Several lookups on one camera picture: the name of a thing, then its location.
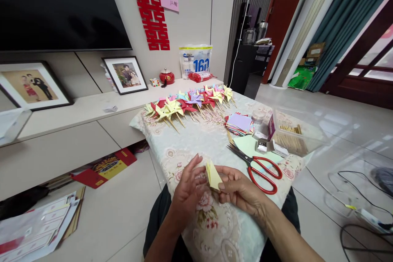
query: red ceramic pot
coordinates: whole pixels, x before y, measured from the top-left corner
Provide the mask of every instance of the red ceramic pot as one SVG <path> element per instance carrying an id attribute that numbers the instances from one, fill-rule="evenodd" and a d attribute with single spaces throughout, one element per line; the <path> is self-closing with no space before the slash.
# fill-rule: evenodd
<path id="1" fill-rule="evenodd" d="M 162 70 L 160 73 L 160 80 L 163 84 L 165 79 L 167 80 L 167 85 L 173 84 L 175 82 L 175 75 L 167 69 Z"/>

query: picture frame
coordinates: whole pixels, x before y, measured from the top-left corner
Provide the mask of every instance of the picture frame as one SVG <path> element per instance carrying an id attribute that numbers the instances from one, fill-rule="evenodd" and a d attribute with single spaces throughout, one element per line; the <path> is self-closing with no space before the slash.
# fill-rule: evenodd
<path id="1" fill-rule="evenodd" d="M 120 95 L 148 90 L 136 56 L 102 57 Z"/>
<path id="2" fill-rule="evenodd" d="M 31 111 L 74 104 L 46 61 L 0 63 L 0 90 L 16 107 Z"/>

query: hand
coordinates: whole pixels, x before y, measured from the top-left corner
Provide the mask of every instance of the hand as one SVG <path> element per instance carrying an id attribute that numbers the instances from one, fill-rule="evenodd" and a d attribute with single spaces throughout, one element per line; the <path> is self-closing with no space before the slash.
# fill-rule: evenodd
<path id="1" fill-rule="evenodd" d="M 270 203 L 270 199 L 239 170 L 227 166 L 215 167 L 217 172 L 224 174 L 221 176 L 223 183 L 218 184 L 220 203 L 232 203 L 258 220 L 263 219 L 264 204 Z"/>
<path id="2" fill-rule="evenodd" d="M 173 224 L 178 226 L 179 234 L 182 233 L 195 216 L 197 204 L 205 190 L 208 189 L 205 185 L 201 185 L 206 183 L 206 178 L 195 179 L 197 175 L 206 170 L 206 166 L 194 169 L 197 164 L 202 162 L 202 159 L 201 156 L 196 154 L 188 163 L 173 194 L 168 215 L 173 218 Z"/>

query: door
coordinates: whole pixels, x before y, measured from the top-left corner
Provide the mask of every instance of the door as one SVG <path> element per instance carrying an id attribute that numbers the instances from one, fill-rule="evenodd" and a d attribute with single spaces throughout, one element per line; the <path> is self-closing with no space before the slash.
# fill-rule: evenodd
<path id="1" fill-rule="evenodd" d="M 271 0 L 269 13 L 266 18 L 268 22 L 266 37 L 271 38 L 275 48 L 262 78 L 261 83 L 263 84 L 267 84 L 268 82 L 274 62 L 277 59 L 278 52 L 285 39 L 298 3 L 299 0 Z"/>
<path id="2" fill-rule="evenodd" d="M 321 92 L 393 109 L 393 0 L 327 79 Z"/>

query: scissors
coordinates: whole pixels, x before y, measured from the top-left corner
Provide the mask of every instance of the scissors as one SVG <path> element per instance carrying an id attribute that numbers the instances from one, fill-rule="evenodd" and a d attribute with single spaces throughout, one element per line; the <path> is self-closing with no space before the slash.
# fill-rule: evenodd
<path id="1" fill-rule="evenodd" d="M 263 170 L 265 170 L 267 173 L 269 173 L 271 176 L 273 176 L 276 179 L 281 179 L 282 178 L 282 172 L 280 170 L 280 168 L 271 160 L 269 160 L 268 158 L 264 158 L 264 157 L 257 157 L 257 156 L 253 156 L 252 158 L 250 158 L 249 156 L 247 156 L 244 152 L 242 152 L 240 149 L 238 149 L 238 147 L 236 145 L 234 145 L 233 143 L 230 143 L 228 145 L 228 147 L 235 153 L 237 154 L 239 157 L 241 157 L 243 160 L 245 160 L 247 162 L 247 167 L 248 167 L 248 174 L 250 175 L 251 181 L 257 186 L 259 187 L 259 189 L 261 191 L 263 191 L 265 194 L 275 194 L 277 192 L 277 186 L 275 185 L 275 183 L 270 180 L 268 177 L 266 177 L 264 174 L 262 174 L 261 172 L 259 172 L 258 170 L 256 170 L 254 167 L 251 166 L 251 162 L 254 161 L 256 162 L 260 167 L 263 168 Z M 270 164 L 273 165 L 273 167 L 277 170 L 278 175 L 274 174 L 272 171 L 270 171 L 268 168 L 266 168 L 259 160 L 263 160 L 266 161 Z M 254 175 L 253 173 L 256 173 L 257 175 L 261 176 L 263 179 L 265 179 L 267 182 L 269 182 L 271 184 L 271 186 L 273 187 L 273 190 L 266 190 L 262 187 L 260 187 L 258 185 L 258 183 L 255 181 L 254 179 Z"/>

